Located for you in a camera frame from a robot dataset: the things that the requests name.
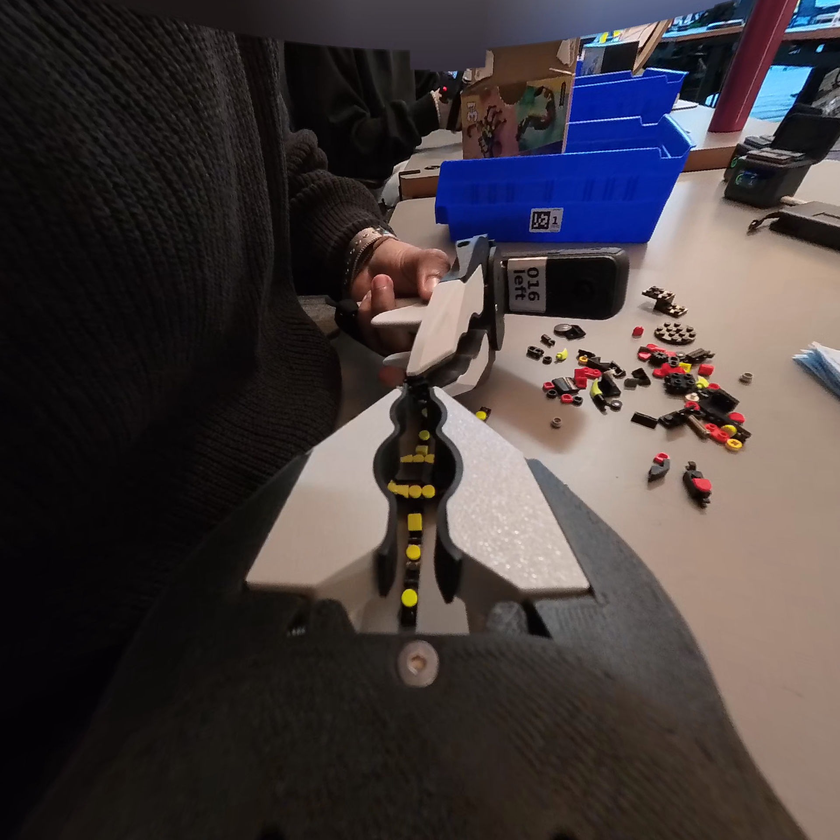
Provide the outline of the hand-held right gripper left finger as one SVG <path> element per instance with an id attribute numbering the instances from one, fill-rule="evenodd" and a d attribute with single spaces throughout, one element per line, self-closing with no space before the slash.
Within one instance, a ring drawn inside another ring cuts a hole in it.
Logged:
<path id="1" fill-rule="evenodd" d="M 383 594 L 377 562 L 390 564 L 396 504 L 375 458 L 400 436 L 395 406 L 404 396 L 390 391 L 308 453 L 246 575 L 250 590 L 311 601 L 388 597 L 393 583 Z"/>

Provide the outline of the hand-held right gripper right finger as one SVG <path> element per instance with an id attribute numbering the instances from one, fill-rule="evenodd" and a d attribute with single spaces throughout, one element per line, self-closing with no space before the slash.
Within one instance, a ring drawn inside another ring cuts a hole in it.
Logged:
<path id="1" fill-rule="evenodd" d="M 500 602 L 577 596 L 591 587 L 523 453 L 440 388 L 437 439 L 455 474 L 438 504 L 438 586 L 468 616 Z"/>

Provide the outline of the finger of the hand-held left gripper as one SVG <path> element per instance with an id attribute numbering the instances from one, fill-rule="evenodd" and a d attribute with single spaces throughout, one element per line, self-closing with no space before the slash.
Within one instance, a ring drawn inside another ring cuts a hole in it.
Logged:
<path id="1" fill-rule="evenodd" d="M 473 392 L 488 376 L 496 352 L 485 329 L 464 333 L 455 353 L 427 371 L 427 383 L 449 396 Z"/>
<path id="2" fill-rule="evenodd" d="M 426 306 L 406 367 L 407 377 L 425 375 L 451 359 L 471 319 L 484 308 L 482 275 L 441 280 Z"/>

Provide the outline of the black yellow lego spider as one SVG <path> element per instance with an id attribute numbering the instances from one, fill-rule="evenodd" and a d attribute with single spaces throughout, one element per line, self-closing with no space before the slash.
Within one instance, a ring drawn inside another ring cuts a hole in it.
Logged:
<path id="1" fill-rule="evenodd" d="M 447 504 L 463 463 L 444 432 L 445 406 L 431 395 L 413 396 L 398 463 L 387 489 L 396 504 L 396 621 L 406 634 L 467 634 L 459 600 L 466 553 L 455 546 L 455 516 Z"/>

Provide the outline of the person's left forearm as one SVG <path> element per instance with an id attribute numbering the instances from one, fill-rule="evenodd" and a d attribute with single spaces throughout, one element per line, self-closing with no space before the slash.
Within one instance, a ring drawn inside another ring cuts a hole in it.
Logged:
<path id="1" fill-rule="evenodd" d="M 299 296 L 338 299 L 381 240 L 393 234 L 372 193 L 329 171 L 315 135 L 287 131 L 284 250 Z"/>

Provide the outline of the pile of loose lego pieces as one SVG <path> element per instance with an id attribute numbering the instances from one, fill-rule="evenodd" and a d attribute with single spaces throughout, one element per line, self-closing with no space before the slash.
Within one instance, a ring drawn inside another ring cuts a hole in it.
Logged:
<path id="1" fill-rule="evenodd" d="M 573 323 L 556 325 L 528 344 L 523 354 L 543 366 L 545 381 L 540 388 L 548 400 L 576 407 L 590 403 L 606 415 L 620 413 L 631 394 L 658 386 L 674 406 L 659 415 L 633 411 L 632 424 L 651 430 L 687 427 L 731 452 L 741 450 L 752 433 L 739 411 L 739 399 L 712 380 L 715 354 L 695 342 L 687 346 L 657 342 L 655 329 L 661 323 L 653 331 L 644 330 L 641 338 L 631 332 L 638 341 L 632 369 L 581 346 L 570 347 L 573 340 L 585 337 L 582 326 Z"/>

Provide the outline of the printed cardboard lego box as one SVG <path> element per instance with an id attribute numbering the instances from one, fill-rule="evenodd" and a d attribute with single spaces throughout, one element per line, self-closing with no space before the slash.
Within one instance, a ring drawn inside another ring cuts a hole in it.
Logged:
<path id="1" fill-rule="evenodd" d="M 461 93 L 465 160 L 565 150 L 579 38 L 489 49 Z"/>

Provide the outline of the person's left hand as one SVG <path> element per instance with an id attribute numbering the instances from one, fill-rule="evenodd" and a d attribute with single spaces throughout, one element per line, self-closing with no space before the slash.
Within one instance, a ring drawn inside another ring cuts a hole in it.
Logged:
<path id="1" fill-rule="evenodd" d="M 452 264 L 446 253 L 387 238 L 363 263 L 350 284 L 358 308 L 360 335 L 381 356 L 407 352 L 413 336 L 402 329 L 375 327 L 372 319 L 399 308 L 405 298 L 428 300 Z"/>

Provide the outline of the blue plastic bin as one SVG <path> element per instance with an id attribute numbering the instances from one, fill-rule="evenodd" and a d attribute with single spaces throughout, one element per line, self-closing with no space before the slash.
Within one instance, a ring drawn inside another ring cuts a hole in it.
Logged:
<path id="1" fill-rule="evenodd" d="M 452 240 L 647 243 L 692 149 L 670 117 L 685 77 L 577 77 L 564 151 L 443 163 L 436 223 Z"/>

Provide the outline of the black equipment case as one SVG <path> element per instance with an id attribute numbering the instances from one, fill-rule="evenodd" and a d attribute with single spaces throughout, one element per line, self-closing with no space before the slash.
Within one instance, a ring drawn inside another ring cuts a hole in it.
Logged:
<path id="1" fill-rule="evenodd" d="M 762 209 L 780 205 L 827 157 L 838 135 L 838 115 L 793 106 L 773 135 L 749 136 L 738 143 L 723 173 L 723 197 Z"/>

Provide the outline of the black flat pouch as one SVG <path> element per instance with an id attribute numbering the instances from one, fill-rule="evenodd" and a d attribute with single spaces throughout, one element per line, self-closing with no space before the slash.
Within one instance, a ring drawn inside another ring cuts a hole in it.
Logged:
<path id="1" fill-rule="evenodd" d="M 748 234 L 768 224 L 770 231 L 811 245 L 839 251 L 839 206 L 807 202 L 782 206 L 752 220 Z"/>

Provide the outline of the blue instruction booklet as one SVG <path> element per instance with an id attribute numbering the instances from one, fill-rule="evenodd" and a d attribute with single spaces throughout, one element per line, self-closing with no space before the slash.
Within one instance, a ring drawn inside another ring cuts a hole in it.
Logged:
<path id="1" fill-rule="evenodd" d="M 812 342 L 805 349 L 794 354 L 792 359 L 836 398 L 839 398 L 839 350 L 819 342 Z"/>

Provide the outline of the red pillar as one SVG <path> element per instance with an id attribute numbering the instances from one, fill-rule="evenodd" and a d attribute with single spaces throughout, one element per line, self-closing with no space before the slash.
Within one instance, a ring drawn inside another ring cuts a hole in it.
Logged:
<path id="1" fill-rule="evenodd" d="M 743 130 L 798 3 L 755 2 L 713 109 L 709 133 Z"/>

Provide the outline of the black lego bracket assembly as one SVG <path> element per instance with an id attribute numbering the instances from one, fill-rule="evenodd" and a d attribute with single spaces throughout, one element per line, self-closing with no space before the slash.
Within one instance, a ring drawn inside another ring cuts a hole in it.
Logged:
<path id="1" fill-rule="evenodd" d="M 687 315 L 686 307 L 675 303 L 675 293 L 660 287 L 648 287 L 642 292 L 643 296 L 654 302 L 654 310 L 672 320 L 679 320 Z"/>

